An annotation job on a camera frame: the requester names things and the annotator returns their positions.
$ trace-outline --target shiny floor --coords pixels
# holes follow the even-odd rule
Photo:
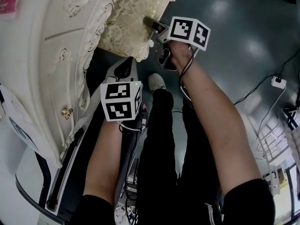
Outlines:
[[[244,97],[266,75],[278,73],[282,64],[300,48],[300,10],[298,5],[288,0],[177,0],[168,6],[162,21],[169,23],[173,16],[197,18],[211,28],[207,51],[199,52],[196,60],[233,102]],[[106,54],[105,59],[112,63],[117,57]],[[300,55],[289,62],[283,71],[287,89],[272,110],[275,119],[282,119],[282,108],[293,105],[296,100],[299,64]],[[156,60],[155,48],[150,50],[149,58],[138,65],[139,78],[144,84],[143,101],[151,108],[147,77],[153,72],[163,76],[167,89],[174,96],[174,109],[181,110],[178,75],[162,70]],[[259,124],[282,92],[272,87],[270,82],[268,79],[246,101],[237,105],[255,157],[261,157],[261,154],[255,151],[256,135],[248,118],[252,117]],[[173,117],[180,171],[187,138],[181,114],[174,113]],[[268,173],[265,160],[257,162],[261,173]]]

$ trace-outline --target gold drawer knob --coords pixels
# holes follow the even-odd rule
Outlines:
[[[65,57],[67,57],[68,55],[68,52],[67,52],[67,49],[64,48],[63,50],[61,50],[60,52],[60,60],[63,61],[65,59]]]
[[[66,108],[64,108],[62,111],[61,111],[61,114],[65,116],[65,119],[69,119],[72,117],[72,113],[73,113],[73,109],[70,108],[69,110],[67,110]]]

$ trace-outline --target electrical outlet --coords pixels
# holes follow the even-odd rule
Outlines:
[[[285,86],[286,86],[286,80],[284,80],[284,79],[279,79],[278,77],[274,76],[274,77],[272,78],[271,85],[272,85],[273,87],[285,89]]]

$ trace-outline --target drawer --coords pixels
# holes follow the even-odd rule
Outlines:
[[[75,69],[83,31],[74,31],[41,43],[39,85],[49,128],[61,152],[74,138],[76,117]],[[62,110],[71,111],[66,119]]]
[[[51,0],[45,16],[44,38],[84,29],[97,0]]]

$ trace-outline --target ornate white cabinet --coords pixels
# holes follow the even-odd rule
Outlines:
[[[89,105],[86,69],[116,0],[20,0],[0,21],[0,83],[24,106],[38,153],[56,167]]]

